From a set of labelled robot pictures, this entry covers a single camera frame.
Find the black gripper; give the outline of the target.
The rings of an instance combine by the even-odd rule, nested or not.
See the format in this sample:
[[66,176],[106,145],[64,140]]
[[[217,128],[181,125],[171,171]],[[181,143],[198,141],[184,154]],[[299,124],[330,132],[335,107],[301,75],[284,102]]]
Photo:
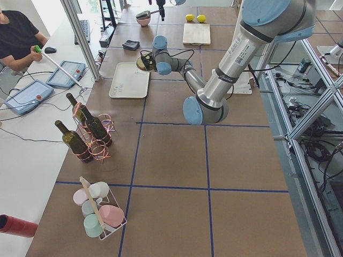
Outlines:
[[140,55],[141,59],[141,67],[140,69],[143,71],[155,71],[155,60],[153,58],[153,54],[148,52],[146,54]]
[[165,20],[165,9],[164,9],[165,3],[166,3],[165,0],[156,0],[156,4],[158,5],[159,14],[160,14],[160,17],[161,17],[162,21]]

